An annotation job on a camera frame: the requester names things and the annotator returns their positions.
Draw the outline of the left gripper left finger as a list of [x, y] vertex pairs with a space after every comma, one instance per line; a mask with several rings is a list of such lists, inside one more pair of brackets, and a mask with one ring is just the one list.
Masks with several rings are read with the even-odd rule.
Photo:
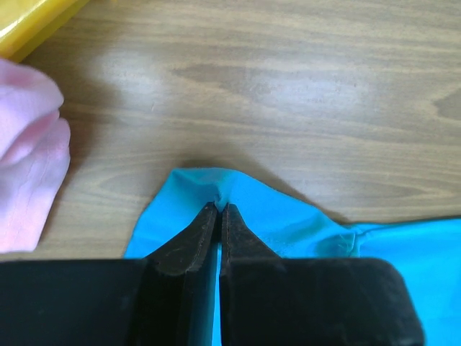
[[210, 345], [218, 212], [142, 259], [1, 263], [3, 345]]

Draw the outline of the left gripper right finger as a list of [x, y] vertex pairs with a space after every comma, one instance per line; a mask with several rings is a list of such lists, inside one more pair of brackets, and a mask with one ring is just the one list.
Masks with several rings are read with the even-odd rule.
[[401, 274], [376, 258], [287, 259], [225, 206], [220, 328], [224, 345], [423, 345]]

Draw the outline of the teal t-shirt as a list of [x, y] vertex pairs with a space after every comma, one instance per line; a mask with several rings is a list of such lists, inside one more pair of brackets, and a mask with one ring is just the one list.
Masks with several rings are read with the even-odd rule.
[[242, 172], [175, 169], [143, 211], [127, 258], [145, 257], [186, 228], [208, 202], [238, 208], [245, 224], [278, 255], [377, 257], [403, 276], [428, 345], [460, 343], [460, 220], [403, 223], [332, 221], [315, 206]]

